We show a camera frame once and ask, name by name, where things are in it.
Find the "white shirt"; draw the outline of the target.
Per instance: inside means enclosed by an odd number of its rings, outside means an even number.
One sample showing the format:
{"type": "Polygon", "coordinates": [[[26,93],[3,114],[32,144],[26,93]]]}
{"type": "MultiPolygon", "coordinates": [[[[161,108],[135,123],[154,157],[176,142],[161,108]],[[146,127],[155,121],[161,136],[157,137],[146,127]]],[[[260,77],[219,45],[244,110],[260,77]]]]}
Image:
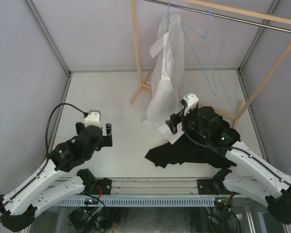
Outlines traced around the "white shirt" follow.
{"type": "Polygon", "coordinates": [[[180,79],[184,74],[184,35],[180,14],[172,13],[172,19],[171,30],[167,32],[167,18],[163,16],[157,40],[149,50],[157,62],[151,74],[152,100],[143,121],[155,127],[170,144],[182,136],[181,132],[172,135],[165,121],[180,111],[180,79]]]}

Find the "black shirt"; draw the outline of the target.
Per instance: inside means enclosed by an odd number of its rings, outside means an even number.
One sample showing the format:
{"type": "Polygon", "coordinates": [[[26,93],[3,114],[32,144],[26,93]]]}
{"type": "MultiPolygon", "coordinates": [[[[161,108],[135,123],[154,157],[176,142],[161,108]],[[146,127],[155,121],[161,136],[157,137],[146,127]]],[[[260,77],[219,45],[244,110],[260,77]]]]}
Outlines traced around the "black shirt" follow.
{"type": "Polygon", "coordinates": [[[205,106],[201,119],[204,135],[184,131],[178,124],[178,132],[183,135],[174,143],[165,143],[150,149],[145,158],[155,166],[183,163],[209,164],[214,168],[229,168],[236,164],[225,153],[233,144],[241,140],[240,134],[218,115],[212,107],[205,106]]]}

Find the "blue wire hanger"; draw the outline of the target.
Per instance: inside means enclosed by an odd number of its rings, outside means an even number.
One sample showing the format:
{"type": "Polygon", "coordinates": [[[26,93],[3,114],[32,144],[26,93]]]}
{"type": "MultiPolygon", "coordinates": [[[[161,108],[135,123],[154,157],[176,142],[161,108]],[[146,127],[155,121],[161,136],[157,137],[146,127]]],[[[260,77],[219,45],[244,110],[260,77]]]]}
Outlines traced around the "blue wire hanger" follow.
{"type": "Polygon", "coordinates": [[[214,65],[210,51],[210,45],[208,40],[209,30],[211,28],[212,23],[212,13],[211,11],[207,11],[209,16],[207,28],[204,30],[203,33],[199,32],[195,28],[191,27],[189,24],[183,22],[181,24],[182,31],[184,33],[184,37],[187,39],[190,49],[193,52],[193,55],[197,61],[197,64],[200,66],[200,69],[204,75],[204,78],[210,88],[210,91],[213,96],[218,94],[218,87],[216,78],[214,76],[214,65]],[[192,42],[190,39],[190,35],[193,34],[194,36],[198,37],[203,45],[200,47],[197,42],[192,42]]]}
{"type": "Polygon", "coordinates": [[[171,14],[171,2],[168,2],[167,4],[166,18],[167,18],[167,32],[169,32],[171,30],[172,22],[173,22],[172,14],[171,14]]]}

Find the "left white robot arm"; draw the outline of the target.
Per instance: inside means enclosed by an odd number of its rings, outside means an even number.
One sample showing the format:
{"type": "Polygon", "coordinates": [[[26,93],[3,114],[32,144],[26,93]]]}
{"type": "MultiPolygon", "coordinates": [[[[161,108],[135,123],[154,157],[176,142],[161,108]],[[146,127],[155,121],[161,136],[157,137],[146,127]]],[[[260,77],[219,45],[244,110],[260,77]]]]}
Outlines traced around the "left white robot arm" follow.
{"type": "Polygon", "coordinates": [[[50,187],[58,178],[90,160],[96,151],[112,147],[112,126],[101,127],[76,124],[77,134],[58,144],[43,164],[18,188],[0,194],[0,224],[12,232],[19,232],[58,202],[78,194],[92,194],[97,179],[89,169],[80,169],[66,182],[50,187]]]}

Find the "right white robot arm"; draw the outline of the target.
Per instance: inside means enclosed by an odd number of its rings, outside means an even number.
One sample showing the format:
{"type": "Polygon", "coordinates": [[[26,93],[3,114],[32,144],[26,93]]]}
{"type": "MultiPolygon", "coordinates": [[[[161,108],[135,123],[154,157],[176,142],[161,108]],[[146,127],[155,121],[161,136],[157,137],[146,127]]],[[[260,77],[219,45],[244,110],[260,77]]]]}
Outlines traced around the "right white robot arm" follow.
{"type": "Polygon", "coordinates": [[[172,134],[176,134],[177,126],[181,125],[191,142],[210,149],[251,176],[249,179],[230,168],[221,169],[213,177],[213,188],[217,193],[228,190],[242,194],[265,206],[279,222],[291,224],[291,176],[256,155],[212,107],[183,108],[165,123],[172,134]]]}

